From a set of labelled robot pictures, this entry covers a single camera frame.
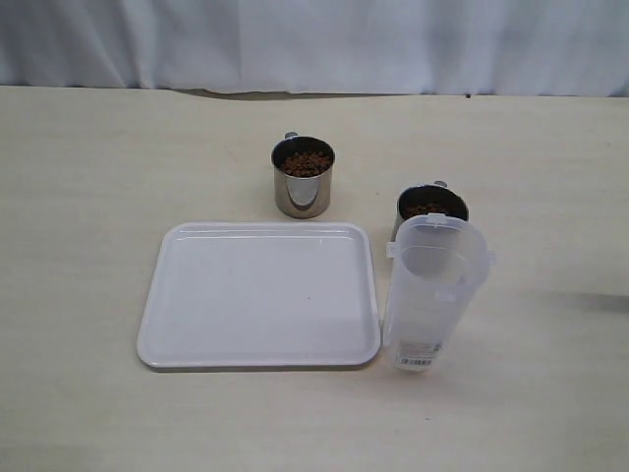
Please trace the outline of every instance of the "barcode sticker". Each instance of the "barcode sticker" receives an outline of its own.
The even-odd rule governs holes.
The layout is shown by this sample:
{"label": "barcode sticker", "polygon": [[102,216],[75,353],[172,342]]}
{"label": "barcode sticker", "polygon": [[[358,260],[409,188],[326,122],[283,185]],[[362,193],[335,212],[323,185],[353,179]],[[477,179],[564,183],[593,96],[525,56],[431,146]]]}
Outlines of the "barcode sticker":
{"label": "barcode sticker", "polygon": [[395,362],[403,366],[427,367],[440,350],[441,343],[400,342]]}

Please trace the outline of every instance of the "white backdrop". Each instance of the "white backdrop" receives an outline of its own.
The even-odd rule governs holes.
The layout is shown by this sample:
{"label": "white backdrop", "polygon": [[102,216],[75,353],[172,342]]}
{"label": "white backdrop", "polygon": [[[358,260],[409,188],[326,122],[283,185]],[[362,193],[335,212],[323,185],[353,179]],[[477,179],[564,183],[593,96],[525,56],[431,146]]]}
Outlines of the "white backdrop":
{"label": "white backdrop", "polygon": [[0,83],[629,94],[626,0],[0,0]]}

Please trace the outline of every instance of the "white tray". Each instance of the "white tray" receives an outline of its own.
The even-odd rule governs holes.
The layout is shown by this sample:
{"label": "white tray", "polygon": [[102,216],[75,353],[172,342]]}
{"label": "white tray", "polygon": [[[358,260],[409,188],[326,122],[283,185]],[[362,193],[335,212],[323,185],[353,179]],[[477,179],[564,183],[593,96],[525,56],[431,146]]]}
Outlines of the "white tray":
{"label": "white tray", "polygon": [[357,366],[379,346],[369,240],[347,223],[173,228],[138,335],[157,369]]}

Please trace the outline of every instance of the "stainless steel cup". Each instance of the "stainless steel cup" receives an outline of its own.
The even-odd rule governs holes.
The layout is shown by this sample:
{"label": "stainless steel cup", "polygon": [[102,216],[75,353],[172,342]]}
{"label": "stainless steel cup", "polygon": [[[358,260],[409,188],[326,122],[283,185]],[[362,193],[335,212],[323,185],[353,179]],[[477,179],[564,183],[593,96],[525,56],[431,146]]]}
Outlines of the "stainless steel cup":
{"label": "stainless steel cup", "polygon": [[[293,177],[281,170],[284,161],[295,152],[322,152],[332,159],[330,166],[315,177]],[[294,218],[312,218],[322,214],[330,205],[334,150],[317,138],[286,133],[271,153],[274,167],[275,204]]]}
{"label": "stainless steel cup", "polygon": [[447,216],[463,219],[467,221],[470,217],[468,207],[463,199],[451,190],[447,189],[448,184],[441,180],[436,180],[432,184],[418,185],[406,189],[397,199],[397,213],[391,241],[395,241],[397,230],[406,221],[403,216],[404,208],[414,205],[438,204],[447,209]]}

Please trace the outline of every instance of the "table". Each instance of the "table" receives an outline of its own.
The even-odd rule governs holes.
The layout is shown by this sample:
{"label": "table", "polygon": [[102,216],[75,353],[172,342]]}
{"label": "table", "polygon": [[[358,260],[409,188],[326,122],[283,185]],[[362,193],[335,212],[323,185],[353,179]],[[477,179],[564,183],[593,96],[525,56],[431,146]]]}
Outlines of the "table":
{"label": "table", "polygon": [[[0,88],[0,471],[625,471],[629,100]],[[442,179],[498,264],[435,368],[158,374],[163,234],[288,220],[269,153],[337,151],[321,221],[372,242]]]}

